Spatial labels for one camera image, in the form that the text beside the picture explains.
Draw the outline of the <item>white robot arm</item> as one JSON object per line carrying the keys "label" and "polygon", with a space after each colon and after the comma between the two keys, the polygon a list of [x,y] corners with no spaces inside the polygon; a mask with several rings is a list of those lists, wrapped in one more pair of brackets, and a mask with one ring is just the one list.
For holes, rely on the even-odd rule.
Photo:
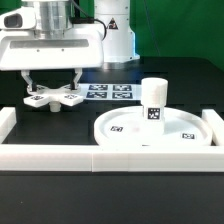
{"label": "white robot arm", "polygon": [[32,70],[72,69],[76,90],[84,68],[116,68],[137,60],[130,0],[94,0],[94,15],[75,16],[75,0],[21,0],[0,15],[0,70],[19,70],[31,91]]}

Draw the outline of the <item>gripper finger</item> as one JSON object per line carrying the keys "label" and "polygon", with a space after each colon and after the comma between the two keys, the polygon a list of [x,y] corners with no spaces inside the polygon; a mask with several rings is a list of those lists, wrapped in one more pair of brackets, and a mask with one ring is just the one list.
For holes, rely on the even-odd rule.
{"label": "gripper finger", "polygon": [[36,91],[36,84],[30,77],[30,71],[29,70],[22,70],[21,71],[21,76],[27,83],[27,88],[30,92],[35,92]]}
{"label": "gripper finger", "polygon": [[78,82],[82,76],[82,69],[76,68],[73,72],[72,80],[70,82],[70,89],[77,90],[78,89]]}

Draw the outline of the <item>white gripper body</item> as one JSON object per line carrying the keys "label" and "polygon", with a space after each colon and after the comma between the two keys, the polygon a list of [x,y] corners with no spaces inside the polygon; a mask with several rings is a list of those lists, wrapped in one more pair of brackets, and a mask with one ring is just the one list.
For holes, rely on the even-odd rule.
{"label": "white gripper body", "polygon": [[0,70],[100,67],[102,35],[72,25],[69,7],[21,7],[0,16]]}

